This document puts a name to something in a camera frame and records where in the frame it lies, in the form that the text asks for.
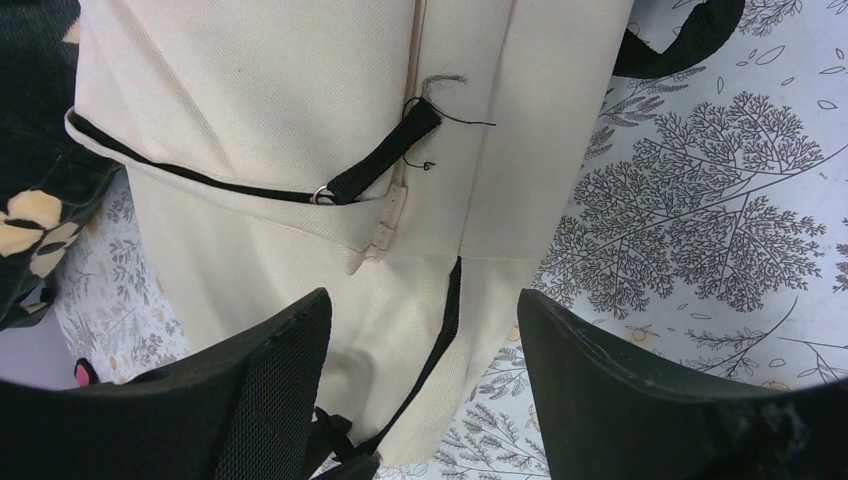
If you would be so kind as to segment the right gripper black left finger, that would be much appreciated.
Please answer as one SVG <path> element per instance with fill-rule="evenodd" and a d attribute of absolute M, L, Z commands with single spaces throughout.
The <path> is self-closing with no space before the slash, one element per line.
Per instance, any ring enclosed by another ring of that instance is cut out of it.
<path fill-rule="evenodd" d="M 331 326 L 315 290 L 270 319 L 125 384 L 1 385 L 5 479 L 307 479 Z"/>

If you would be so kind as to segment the beige canvas student bag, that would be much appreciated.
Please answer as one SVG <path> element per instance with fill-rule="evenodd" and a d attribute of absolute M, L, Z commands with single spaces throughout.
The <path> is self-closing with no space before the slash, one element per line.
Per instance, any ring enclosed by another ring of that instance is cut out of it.
<path fill-rule="evenodd" d="M 70 136 L 121 163 L 192 349 L 310 291 L 317 404 L 386 465 L 437 451 L 547 255 L 609 81 L 705 60 L 741 1 L 656 52 L 628 1 L 85 1 Z"/>

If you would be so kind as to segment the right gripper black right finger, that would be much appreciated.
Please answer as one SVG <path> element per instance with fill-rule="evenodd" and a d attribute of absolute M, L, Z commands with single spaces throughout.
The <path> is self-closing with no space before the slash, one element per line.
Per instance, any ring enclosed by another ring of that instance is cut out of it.
<path fill-rule="evenodd" d="M 555 480 L 847 475 L 845 381 L 779 391 L 702 373 L 531 289 L 517 318 Z"/>

